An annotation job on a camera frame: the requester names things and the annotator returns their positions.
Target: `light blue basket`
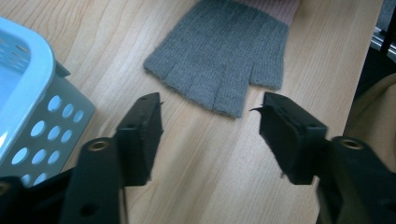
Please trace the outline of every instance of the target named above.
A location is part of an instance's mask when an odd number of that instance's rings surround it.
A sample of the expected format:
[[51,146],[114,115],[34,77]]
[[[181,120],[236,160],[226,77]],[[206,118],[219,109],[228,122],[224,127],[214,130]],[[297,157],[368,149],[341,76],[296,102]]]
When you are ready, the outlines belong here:
[[61,172],[94,111],[39,34],[0,17],[0,176]]

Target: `glove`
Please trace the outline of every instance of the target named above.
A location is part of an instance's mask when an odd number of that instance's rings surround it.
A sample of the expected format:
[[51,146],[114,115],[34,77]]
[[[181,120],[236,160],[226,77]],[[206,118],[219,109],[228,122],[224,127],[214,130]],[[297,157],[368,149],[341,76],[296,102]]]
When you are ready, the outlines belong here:
[[163,84],[240,118],[248,84],[278,90],[296,0],[202,0],[144,62]]

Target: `wood grain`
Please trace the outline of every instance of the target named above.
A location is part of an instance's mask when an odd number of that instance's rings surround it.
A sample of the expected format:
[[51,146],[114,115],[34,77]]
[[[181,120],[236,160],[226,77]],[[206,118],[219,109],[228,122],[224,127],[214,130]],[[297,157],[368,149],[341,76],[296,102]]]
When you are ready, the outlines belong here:
[[[78,149],[111,136],[140,96],[158,91],[165,132],[152,181],[128,188],[130,223],[315,223],[315,188],[280,178],[249,109],[229,119],[187,102],[145,73],[143,61],[197,0],[0,1],[0,15],[38,31],[96,106]],[[279,92],[342,134],[381,0],[302,0],[290,27]]]

